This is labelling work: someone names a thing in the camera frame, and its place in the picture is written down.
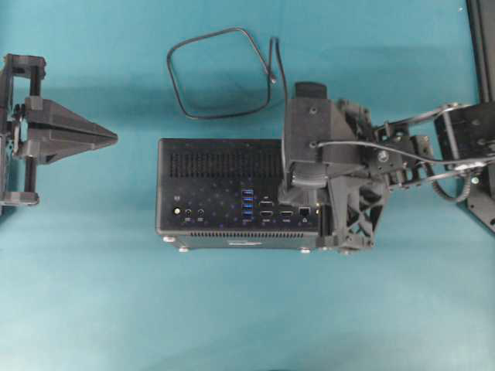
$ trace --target teal surface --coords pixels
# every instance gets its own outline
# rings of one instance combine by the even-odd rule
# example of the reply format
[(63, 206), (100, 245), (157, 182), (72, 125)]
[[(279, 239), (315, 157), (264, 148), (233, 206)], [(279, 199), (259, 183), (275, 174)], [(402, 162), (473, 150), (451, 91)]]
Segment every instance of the teal surface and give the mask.
[[(4, 0), (1, 54), (46, 57), (43, 96), (120, 140), (40, 168), (41, 204), (0, 222), (0, 369), (495, 369), (495, 239), (427, 186), (395, 193), (377, 246), (349, 257), (179, 254), (155, 235), (159, 138), (280, 136), (280, 84), (254, 116), (179, 112), (166, 51), (228, 26), (265, 55), (278, 36), (291, 83), (324, 82), (376, 124), (477, 99), (460, 0)], [(259, 67), (230, 45), (230, 63), (184, 55), (193, 103), (224, 103), (213, 73), (257, 97)]]

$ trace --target ventilation grille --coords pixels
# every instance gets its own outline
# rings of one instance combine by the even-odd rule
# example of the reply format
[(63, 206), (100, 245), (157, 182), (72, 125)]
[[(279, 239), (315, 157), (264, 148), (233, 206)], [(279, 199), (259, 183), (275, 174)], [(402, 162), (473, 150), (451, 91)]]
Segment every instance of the ventilation grille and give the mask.
[(303, 238), (304, 233), (291, 232), (191, 232), (192, 237), (260, 237)]
[(173, 152), (171, 178), (277, 178), (282, 177), (279, 151)]

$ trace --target black cable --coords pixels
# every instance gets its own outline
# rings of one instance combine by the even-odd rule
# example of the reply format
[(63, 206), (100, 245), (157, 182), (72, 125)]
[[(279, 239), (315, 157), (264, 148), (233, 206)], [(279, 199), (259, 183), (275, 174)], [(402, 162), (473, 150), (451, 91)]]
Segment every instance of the black cable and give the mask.
[(287, 108), (287, 104), (288, 104), (287, 79), (285, 79), (284, 65), (282, 64), (282, 57), (280, 56), (280, 45), (279, 45), (277, 37), (272, 37), (270, 39), (270, 54), (271, 54), (271, 41), (273, 39), (275, 40), (275, 55), (277, 56), (277, 64), (278, 64), (278, 68), (280, 69), (280, 77), (282, 78), (282, 86), (284, 87), (285, 108)]
[[(172, 66), (172, 55), (178, 48), (185, 46), (187, 44), (197, 43), (201, 40), (209, 39), (211, 37), (220, 36), (220, 35), (230, 33), (230, 32), (240, 32), (243, 35), (245, 35), (247, 37), (249, 43), (251, 44), (253, 50), (255, 51), (256, 55), (258, 56), (259, 60), (261, 61), (261, 65), (263, 66), (263, 70), (267, 75), (267, 97), (266, 97), (266, 100), (265, 100), (265, 102), (263, 102), (263, 104), (260, 107), (257, 107), (253, 110), (244, 111), (244, 112), (237, 112), (237, 113), (232, 113), (232, 114), (215, 114), (215, 115), (207, 115), (207, 116), (191, 114), (190, 112), (188, 112), (186, 110), (186, 107), (183, 104), (182, 99), (180, 97), (179, 83), (176, 81), (176, 78), (174, 77), (174, 71), (173, 71), (173, 66)], [(253, 36), (251, 36), (251, 34), (248, 31), (246, 31), (245, 29), (242, 29), (241, 27), (230, 27), (228, 29), (222, 29), (222, 30), (217, 31), (217, 32), (212, 32), (212, 33), (208, 33), (206, 35), (193, 37), (192, 39), (184, 40), (184, 41), (174, 45), (172, 48), (170, 48), (169, 52), (167, 53), (166, 65), (167, 65), (167, 69), (169, 71), (169, 76), (170, 76), (170, 80), (172, 81), (173, 91), (174, 91), (174, 94), (176, 95), (177, 103), (179, 104), (180, 110), (188, 118), (191, 118), (193, 120), (216, 120), (216, 119), (221, 119), (221, 118), (232, 118), (232, 117), (246, 116), (248, 114), (255, 114), (255, 113), (263, 110), (264, 108), (266, 108), (268, 106), (268, 104), (270, 103), (271, 84), (276, 82), (275, 75), (273, 75), (273, 73), (271, 72), (271, 62), (268, 64), (265, 62), (265, 60), (263, 59), (263, 56), (261, 55), (260, 49), (258, 48), (256, 43), (254, 42)]]
[(310, 148), (321, 148), (327, 145), (360, 145), (364, 147), (372, 147), (376, 149), (383, 149), (385, 151), (390, 151), (398, 153), (399, 155), (407, 156), (410, 158), (415, 158), (421, 162), (436, 164), (436, 165), (457, 165), (457, 164), (471, 164), (474, 162), (491, 162), (495, 161), (495, 156), (479, 157), (479, 158), (458, 158), (456, 160), (438, 160), (436, 158), (428, 158), (407, 151), (402, 151), (400, 149), (392, 148), (387, 145), (379, 145), (378, 143), (373, 143), (372, 141), (312, 141), (309, 143)]

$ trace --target screw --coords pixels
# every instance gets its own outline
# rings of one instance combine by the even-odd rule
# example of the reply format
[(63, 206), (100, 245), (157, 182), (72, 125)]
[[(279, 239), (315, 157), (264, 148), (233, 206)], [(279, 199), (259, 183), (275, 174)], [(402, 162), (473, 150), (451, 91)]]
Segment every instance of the screw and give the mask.
[(389, 159), (388, 152), (382, 149), (378, 152), (378, 161), (379, 162), (387, 162)]

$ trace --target ethernet port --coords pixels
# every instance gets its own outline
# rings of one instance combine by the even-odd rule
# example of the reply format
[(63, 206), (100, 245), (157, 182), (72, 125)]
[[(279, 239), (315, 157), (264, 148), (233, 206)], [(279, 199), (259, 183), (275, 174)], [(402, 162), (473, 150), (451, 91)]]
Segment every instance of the ethernet port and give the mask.
[(311, 213), (311, 208), (309, 207), (299, 207), (299, 215), (307, 217)]

